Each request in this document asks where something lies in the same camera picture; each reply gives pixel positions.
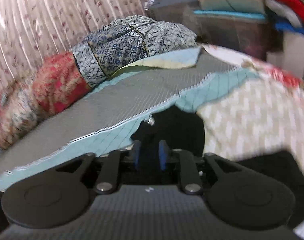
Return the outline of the black pants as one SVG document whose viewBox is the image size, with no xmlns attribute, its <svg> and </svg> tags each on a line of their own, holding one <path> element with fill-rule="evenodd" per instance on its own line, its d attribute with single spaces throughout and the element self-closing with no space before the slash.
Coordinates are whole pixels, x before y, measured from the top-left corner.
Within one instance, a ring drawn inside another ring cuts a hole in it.
<svg viewBox="0 0 304 240">
<path fill-rule="evenodd" d="M 142 121 L 130 136 L 131 140 L 141 142 L 141 149 L 145 151 L 143 161 L 151 159 L 161 140 L 165 140 L 170 148 L 180 148 L 197 157 L 202 156 L 205 132 L 203 121 L 198 115 L 181 111 L 172 105 L 164 111 L 152 114 L 152 118 L 152 125 Z M 288 150 L 245 158 L 237 163 L 288 186 L 296 198 L 295 210 L 288 226 L 295 228 L 304 221 L 304 175 Z"/>
</svg>

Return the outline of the patterned bedsheet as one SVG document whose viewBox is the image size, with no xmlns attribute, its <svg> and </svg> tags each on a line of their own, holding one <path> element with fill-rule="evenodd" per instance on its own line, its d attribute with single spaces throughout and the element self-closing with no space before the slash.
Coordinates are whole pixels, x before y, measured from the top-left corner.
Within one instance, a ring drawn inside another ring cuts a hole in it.
<svg viewBox="0 0 304 240">
<path fill-rule="evenodd" d="M 175 105 L 204 124 L 202 156 L 130 136 Z M 122 69 L 0 158 L 0 239 L 304 239 L 296 198 L 237 163 L 288 150 L 304 175 L 304 80 L 204 46 Z"/>
</svg>

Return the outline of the red floral rolled quilt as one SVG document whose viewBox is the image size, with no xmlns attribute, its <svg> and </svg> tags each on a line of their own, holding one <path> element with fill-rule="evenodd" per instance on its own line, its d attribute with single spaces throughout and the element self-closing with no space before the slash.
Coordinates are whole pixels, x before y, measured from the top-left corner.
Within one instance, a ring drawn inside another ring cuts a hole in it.
<svg viewBox="0 0 304 240">
<path fill-rule="evenodd" d="M 0 155 L 90 90 L 70 51 L 48 57 L 37 72 L 1 90 Z"/>
</svg>

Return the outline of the clear plastic storage bin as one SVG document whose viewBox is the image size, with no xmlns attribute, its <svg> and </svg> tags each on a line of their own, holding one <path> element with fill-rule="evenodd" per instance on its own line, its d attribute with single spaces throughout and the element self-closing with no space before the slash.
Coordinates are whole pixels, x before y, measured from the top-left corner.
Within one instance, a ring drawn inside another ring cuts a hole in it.
<svg viewBox="0 0 304 240">
<path fill-rule="evenodd" d="M 158 21 L 185 25 L 205 43 L 261 60 L 267 57 L 272 28 L 261 14 L 203 11 L 198 0 L 150 0 L 146 13 Z"/>
</svg>

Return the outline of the pink floral curtain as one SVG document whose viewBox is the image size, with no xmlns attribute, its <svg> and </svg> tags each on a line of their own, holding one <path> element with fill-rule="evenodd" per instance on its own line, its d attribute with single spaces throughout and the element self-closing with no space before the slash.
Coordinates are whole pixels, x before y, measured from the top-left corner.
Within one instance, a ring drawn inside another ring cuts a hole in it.
<svg viewBox="0 0 304 240">
<path fill-rule="evenodd" d="M 0 90 L 152 0 L 0 0 Z"/>
</svg>

